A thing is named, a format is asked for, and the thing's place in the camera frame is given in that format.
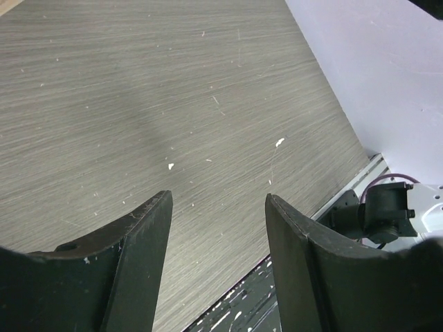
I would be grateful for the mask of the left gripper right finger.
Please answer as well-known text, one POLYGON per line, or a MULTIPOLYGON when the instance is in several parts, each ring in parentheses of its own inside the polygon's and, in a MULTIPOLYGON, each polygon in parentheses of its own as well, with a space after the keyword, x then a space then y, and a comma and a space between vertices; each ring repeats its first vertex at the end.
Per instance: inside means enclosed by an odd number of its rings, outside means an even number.
POLYGON ((386 252, 265 201, 283 331, 441 331, 442 240, 386 252))

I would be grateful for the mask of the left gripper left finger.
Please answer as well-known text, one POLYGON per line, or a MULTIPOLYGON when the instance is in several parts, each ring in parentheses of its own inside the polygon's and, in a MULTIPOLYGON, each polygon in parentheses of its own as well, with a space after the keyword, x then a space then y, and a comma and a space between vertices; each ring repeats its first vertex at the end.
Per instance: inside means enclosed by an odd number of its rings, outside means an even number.
POLYGON ((151 331, 172 221, 161 191, 52 252, 1 249, 2 331, 151 331))

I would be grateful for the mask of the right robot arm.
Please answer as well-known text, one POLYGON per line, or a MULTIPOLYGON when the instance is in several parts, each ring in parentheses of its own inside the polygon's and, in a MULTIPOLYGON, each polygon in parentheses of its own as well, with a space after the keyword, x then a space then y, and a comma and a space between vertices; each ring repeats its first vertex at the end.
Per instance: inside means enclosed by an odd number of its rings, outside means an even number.
POLYGON ((400 237, 442 233, 442 186, 405 182, 374 185, 358 200, 348 190, 318 222, 353 240, 385 246, 400 237))

